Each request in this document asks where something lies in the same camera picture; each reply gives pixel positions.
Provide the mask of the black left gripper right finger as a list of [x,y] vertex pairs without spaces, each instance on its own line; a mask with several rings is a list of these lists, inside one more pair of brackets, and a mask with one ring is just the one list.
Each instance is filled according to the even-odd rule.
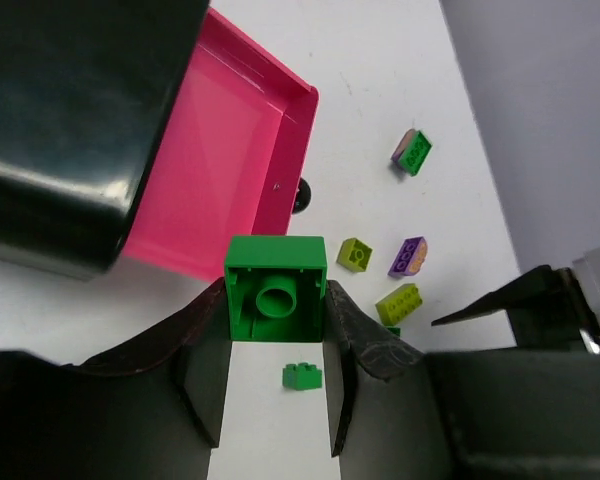
[[422,353],[332,280],[323,357],[345,479],[600,479],[600,355]]

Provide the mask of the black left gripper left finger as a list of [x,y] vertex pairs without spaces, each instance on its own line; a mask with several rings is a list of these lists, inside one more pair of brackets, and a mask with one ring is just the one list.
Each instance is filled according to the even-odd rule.
[[0,351],[0,479],[204,479],[230,361],[224,282],[79,365]]

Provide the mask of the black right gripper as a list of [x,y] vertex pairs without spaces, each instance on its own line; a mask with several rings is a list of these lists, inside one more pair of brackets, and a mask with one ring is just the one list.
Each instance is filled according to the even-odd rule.
[[431,325],[453,324],[501,310],[508,310],[519,348],[600,350],[600,313],[590,308],[581,282],[570,268],[535,267]]

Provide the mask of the small green lego brick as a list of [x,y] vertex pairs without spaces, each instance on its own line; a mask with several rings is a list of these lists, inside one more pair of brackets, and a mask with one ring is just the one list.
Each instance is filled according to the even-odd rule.
[[287,364],[282,370],[282,385],[294,391],[320,389],[323,386],[322,370],[306,362]]

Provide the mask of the lime long lego brick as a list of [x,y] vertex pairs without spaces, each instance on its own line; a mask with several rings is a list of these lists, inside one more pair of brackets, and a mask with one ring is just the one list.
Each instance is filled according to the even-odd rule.
[[385,326],[396,326],[423,304],[418,287],[403,284],[376,304],[380,321]]

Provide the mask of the green square lego brick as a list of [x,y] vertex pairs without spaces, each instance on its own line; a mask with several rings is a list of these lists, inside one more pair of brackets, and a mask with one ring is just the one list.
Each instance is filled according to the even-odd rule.
[[224,262],[231,337],[318,343],[327,258],[320,236],[235,236]]

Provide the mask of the green long lego brick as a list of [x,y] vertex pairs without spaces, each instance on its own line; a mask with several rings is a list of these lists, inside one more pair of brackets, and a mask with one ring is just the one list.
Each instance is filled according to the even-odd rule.
[[406,136],[407,143],[397,157],[398,165],[409,175],[416,176],[432,148],[431,142],[421,130],[411,129]]

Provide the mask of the pink top drawer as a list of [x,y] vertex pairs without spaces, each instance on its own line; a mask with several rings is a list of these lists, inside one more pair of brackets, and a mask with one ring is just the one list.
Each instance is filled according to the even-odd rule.
[[123,254],[212,281],[233,237],[285,234],[318,100],[209,10]]

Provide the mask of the purple curved lego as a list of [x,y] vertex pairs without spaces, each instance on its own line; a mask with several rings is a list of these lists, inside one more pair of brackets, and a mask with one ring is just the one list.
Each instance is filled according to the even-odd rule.
[[402,154],[409,148],[416,134],[417,130],[415,128],[410,128],[405,132],[404,136],[402,137],[393,154],[391,155],[392,162],[394,162],[395,164],[399,163]]

